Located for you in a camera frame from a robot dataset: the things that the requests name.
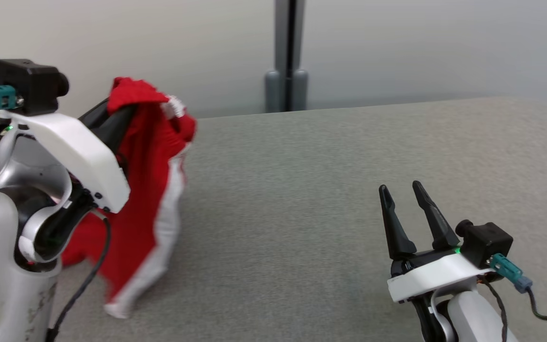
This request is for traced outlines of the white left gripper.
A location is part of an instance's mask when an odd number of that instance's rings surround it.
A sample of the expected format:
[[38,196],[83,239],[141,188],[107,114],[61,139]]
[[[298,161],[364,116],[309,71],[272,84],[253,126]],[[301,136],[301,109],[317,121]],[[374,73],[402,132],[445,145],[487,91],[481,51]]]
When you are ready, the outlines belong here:
[[16,123],[27,125],[30,134],[84,188],[100,197],[98,207],[118,213],[130,197],[130,186],[115,154],[134,118],[136,105],[108,113],[108,100],[76,119],[61,113],[26,116],[8,112]]

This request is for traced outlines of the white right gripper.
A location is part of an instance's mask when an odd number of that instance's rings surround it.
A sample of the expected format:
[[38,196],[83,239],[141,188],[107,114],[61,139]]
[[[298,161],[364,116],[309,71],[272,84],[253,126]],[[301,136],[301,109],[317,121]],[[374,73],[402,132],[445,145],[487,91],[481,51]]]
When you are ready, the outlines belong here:
[[457,247],[460,243],[447,219],[420,181],[412,182],[417,203],[423,210],[434,250],[419,252],[408,238],[395,212],[395,202],[386,185],[378,188],[389,258],[392,260],[387,286],[395,303],[492,272],[469,261]]

